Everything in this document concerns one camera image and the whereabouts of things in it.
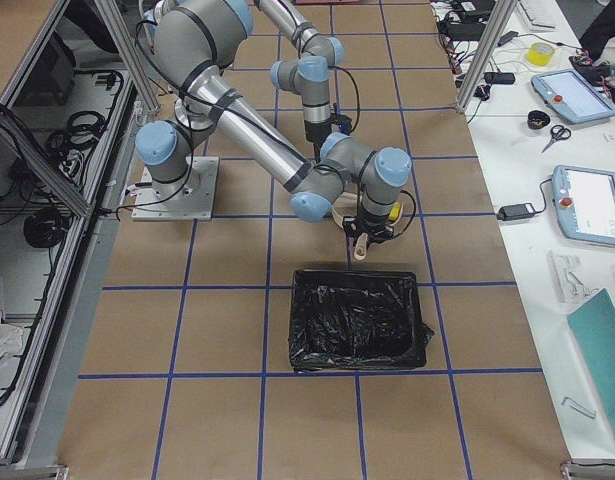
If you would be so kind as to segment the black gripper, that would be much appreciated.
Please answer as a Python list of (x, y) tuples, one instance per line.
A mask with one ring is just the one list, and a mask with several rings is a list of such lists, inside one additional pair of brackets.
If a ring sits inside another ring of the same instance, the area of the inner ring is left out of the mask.
[(346, 216), (342, 221), (347, 237), (356, 244), (362, 234), (368, 237), (368, 243), (383, 243), (395, 237), (394, 228), (388, 224), (388, 216), (376, 216), (369, 212), (360, 212), (355, 217)]
[(314, 158), (317, 163), (320, 162), (321, 148), (331, 133), (332, 127), (330, 120), (306, 122), (306, 139), (313, 145)]

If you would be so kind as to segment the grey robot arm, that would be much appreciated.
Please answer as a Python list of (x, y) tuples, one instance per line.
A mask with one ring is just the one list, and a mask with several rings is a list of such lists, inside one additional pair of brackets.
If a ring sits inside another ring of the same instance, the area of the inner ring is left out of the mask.
[(313, 159), (303, 157), (224, 79), (240, 44), (253, 30), (247, 1), (161, 1), (148, 14), (154, 67), (178, 99), (168, 120), (141, 127), (136, 149), (153, 186), (163, 197), (184, 194), (197, 177), (187, 158), (215, 132), (222, 132), (256, 160), (290, 194), (294, 214), (317, 222), (345, 192), (358, 193), (356, 213), (343, 220), (359, 243), (395, 237), (389, 218), (411, 175), (401, 149), (372, 149), (333, 130), (329, 73), (344, 57), (341, 42), (322, 35), (288, 1), (259, 1), (255, 7), (279, 29), (297, 58), (275, 63), (272, 84), (301, 100)]
[(306, 139), (319, 158), (332, 133), (329, 70), (344, 59), (344, 47), (337, 38), (323, 36), (288, 1), (259, 0), (255, 5), (296, 49), (297, 58), (276, 62), (270, 78), (277, 89), (300, 97)]

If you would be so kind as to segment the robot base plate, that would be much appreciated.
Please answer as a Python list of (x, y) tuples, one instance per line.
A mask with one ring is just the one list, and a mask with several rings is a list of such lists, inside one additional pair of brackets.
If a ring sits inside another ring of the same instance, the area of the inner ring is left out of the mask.
[(137, 191), (139, 204), (131, 213), (134, 221), (184, 221), (197, 219), (210, 221), (220, 159), (218, 157), (187, 157), (192, 163), (191, 175), (169, 185), (152, 180), (146, 167), (143, 168), (141, 181), (148, 186)]

